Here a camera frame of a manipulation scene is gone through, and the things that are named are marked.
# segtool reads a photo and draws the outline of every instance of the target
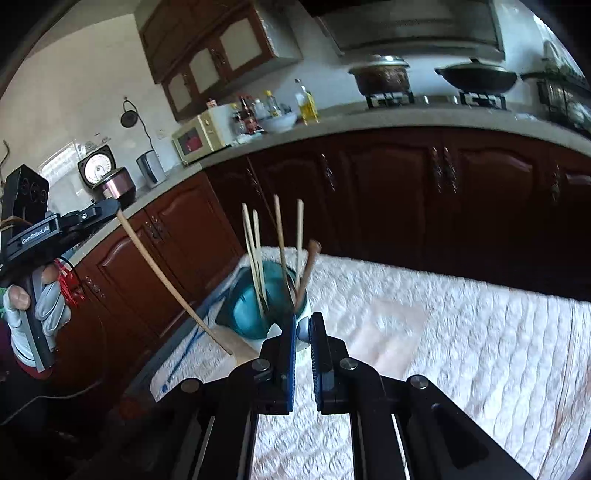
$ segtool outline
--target microwave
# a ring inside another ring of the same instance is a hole
[[[232,105],[205,110],[173,134],[173,143],[185,165],[231,145],[235,139]]]

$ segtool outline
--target pot lid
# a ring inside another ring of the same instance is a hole
[[[450,65],[448,67],[443,67],[441,69],[435,69],[435,71],[441,70],[446,71],[446,70],[493,70],[495,72],[507,72],[507,73],[513,73],[510,72],[509,70],[507,70],[504,67],[501,67],[500,65],[493,65],[491,63],[482,63],[480,60],[478,59],[470,59],[470,62],[467,63],[457,63],[455,65]]]
[[[405,68],[409,67],[408,63],[406,63],[406,61],[401,57],[395,57],[392,55],[386,55],[383,57],[381,55],[373,55],[371,61],[368,61],[366,63],[360,63],[359,65],[352,67],[349,70],[349,73],[355,73],[355,72],[358,72],[358,71],[368,68],[368,67],[382,67],[382,66],[405,67]]]
[[[125,167],[119,167],[116,168],[114,170],[111,170],[108,174],[106,174],[104,177],[101,177],[101,179],[95,183],[95,185],[93,186],[93,188],[97,188],[105,183],[107,183],[109,180],[112,180],[113,177],[117,176],[119,173],[121,173],[122,171],[125,170],[125,173],[127,173],[127,168]]]

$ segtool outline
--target blue cable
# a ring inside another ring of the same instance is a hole
[[[214,306],[216,303],[218,303],[221,299],[225,298],[228,295],[228,291],[229,291],[229,289],[220,293],[220,295],[211,303],[209,309],[207,310],[207,315],[205,315],[205,321],[206,321],[206,324],[208,327],[209,327],[209,310],[211,310],[211,307]],[[181,366],[181,363],[183,362],[185,357],[189,354],[189,350],[191,349],[191,347],[195,344],[195,342],[197,342],[197,340],[199,340],[203,336],[204,333],[205,333],[205,330],[197,327],[197,329],[193,333],[193,336],[191,337],[187,346],[185,347],[185,351],[183,352],[181,358],[178,359],[178,361],[174,365],[173,369],[170,371],[170,374],[168,375],[166,382],[164,383],[164,385],[162,385],[162,389],[161,389],[162,393],[166,393],[168,391],[168,385],[170,384],[170,380],[172,379],[173,375],[177,372],[177,370]]]

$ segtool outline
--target electric kettle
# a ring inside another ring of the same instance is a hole
[[[158,155],[154,150],[149,150],[140,155],[136,160],[142,175],[146,179],[146,184],[150,188],[154,188],[162,181],[166,180],[166,174],[160,164]]]

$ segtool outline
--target chopstick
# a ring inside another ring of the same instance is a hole
[[[248,207],[246,206],[246,203],[242,204],[242,220],[244,223],[244,236],[246,237],[246,250],[248,251],[248,259],[251,263],[252,283],[255,287],[256,302],[258,303],[259,312],[262,318],[265,316],[265,312],[261,303],[261,285],[259,282],[258,264],[256,263],[254,257],[255,246],[254,241],[252,240],[251,218],[248,215]]]
[[[255,252],[256,252],[256,265],[258,267],[259,274],[259,286],[261,288],[261,294],[265,305],[267,305],[267,290],[265,289],[265,273],[262,269],[262,256],[261,256],[261,230],[259,229],[258,223],[258,212],[252,211],[252,223],[255,229]]]
[[[302,199],[297,199],[297,238],[295,240],[295,247],[297,248],[297,255],[295,256],[295,289],[300,286],[301,277],[301,244],[304,236],[304,202]]]
[[[291,303],[295,303],[295,299],[291,294],[290,285],[287,282],[287,265],[285,264],[285,241],[283,240],[283,224],[281,222],[281,206],[279,205],[279,197],[274,196],[275,200],[275,221],[277,223],[277,239],[279,242],[279,255],[281,257],[281,272],[283,273],[283,282],[287,288],[287,294],[291,299]]]
[[[316,255],[320,253],[322,247],[316,240],[310,239],[310,243],[308,243],[308,260],[306,261],[306,267],[304,269],[304,274],[301,277],[300,286],[297,289],[297,295],[295,296],[295,309],[297,311],[301,307],[301,303],[304,300],[304,293],[306,292],[306,285],[308,284],[308,280],[310,279],[310,274],[312,273],[312,268],[314,267],[314,262],[316,261]]]
[[[119,223],[121,223],[123,230],[125,230],[125,233],[127,233],[135,247],[138,249],[139,254],[142,257],[144,257],[144,260],[146,260],[147,264],[150,266],[152,271],[156,274],[158,279],[164,284],[164,286],[170,292],[170,294],[177,300],[177,302],[181,304],[185,312],[187,312],[189,316],[191,316],[193,320],[195,320],[195,322],[197,322],[197,324],[213,339],[213,341],[215,341],[220,347],[222,347],[226,351],[228,355],[233,355],[231,348],[228,346],[228,343],[225,340],[222,340],[220,337],[218,337],[216,333],[212,332],[209,329],[209,327],[205,323],[203,323],[203,320],[199,317],[199,315],[195,313],[191,306],[185,301],[183,296],[178,292],[178,290],[166,277],[164,272],[160,269],[160,267],[154,261],[146,247],[144,247],[144,244],[136,235],[135,230],[129,224],[129,221],[127,220],[127,218],[125,218],[121,209],[117,211],[117,218],[119,219]]]

